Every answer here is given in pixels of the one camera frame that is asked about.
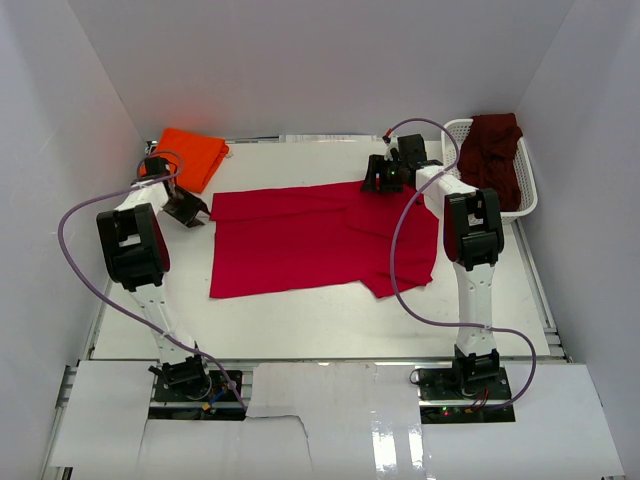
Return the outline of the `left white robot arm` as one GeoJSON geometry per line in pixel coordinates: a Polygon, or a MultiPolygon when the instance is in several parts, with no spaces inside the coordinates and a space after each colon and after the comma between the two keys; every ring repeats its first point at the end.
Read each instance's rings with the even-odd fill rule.
{"type": "Polygon", "coordinates": [[[157,216],[167,213],[187,228],[202,226],[207,204],[178,184],[182,159],[171,151],[152,153],[137,169],[137,188],[115,209],[101,212],[96,222],[108,274],[129,292],[152,331],[160,365],[150,371],[191,399],[204,397],[211,387],[206,362],[195,352],[197,343],[172,312],[164,277],[170,256],[157,216]]]}

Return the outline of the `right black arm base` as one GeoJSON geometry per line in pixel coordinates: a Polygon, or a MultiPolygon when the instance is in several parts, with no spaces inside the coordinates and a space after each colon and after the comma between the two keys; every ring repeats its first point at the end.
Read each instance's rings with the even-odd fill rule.
{"type": "Polygon", "coordinates": [[[514,423],[511,389],[504,367],[493,380],[461,387],[452,368],[415,368],[409,382],[417,388],[423,425],[514,423]]]}

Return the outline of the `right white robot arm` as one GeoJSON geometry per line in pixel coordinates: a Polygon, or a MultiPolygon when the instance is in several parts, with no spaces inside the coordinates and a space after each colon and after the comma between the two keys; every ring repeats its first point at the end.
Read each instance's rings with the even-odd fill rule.
{"type": "Polygon", "coordinates": [[[492,327],[492,281],[504,234],[498,195],[462,182],[451,166],[429,161],[419,134],[393,143],[385,154],[369,156],[361,190],[401,193],[417,188],[443,214],[443,246],[456,273],[459,299],[458,334],[454,344],[451,384],[461,397],[472,399],[497,379],[499,353],[492,327]]]}

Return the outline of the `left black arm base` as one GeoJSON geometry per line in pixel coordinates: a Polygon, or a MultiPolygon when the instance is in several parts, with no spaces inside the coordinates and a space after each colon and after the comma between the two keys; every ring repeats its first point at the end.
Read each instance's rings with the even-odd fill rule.
{"type": "Polygon", "coordinates": [[[170,386],[160,375],[160,369],[151,366],[155,374],[151,402],[148,410],[150,420],[202,420],[202,421],[243,421],[244,409],[237,402],[230,384],[242,394],[244,373],[228,370],[227,382],[219,370],[210,370],[209,379],[196,379],[181,385],[170,386]]]}

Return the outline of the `bright red t shirt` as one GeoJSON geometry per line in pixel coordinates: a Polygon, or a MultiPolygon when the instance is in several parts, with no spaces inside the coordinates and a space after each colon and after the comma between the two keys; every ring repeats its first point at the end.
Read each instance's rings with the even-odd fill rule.
{"type": "Polygon", "coordinates": [[[427,285],[439,221],[413,193],[343,182],[214,194],[211,298],[351,282],[385,298],[427,285]]]}

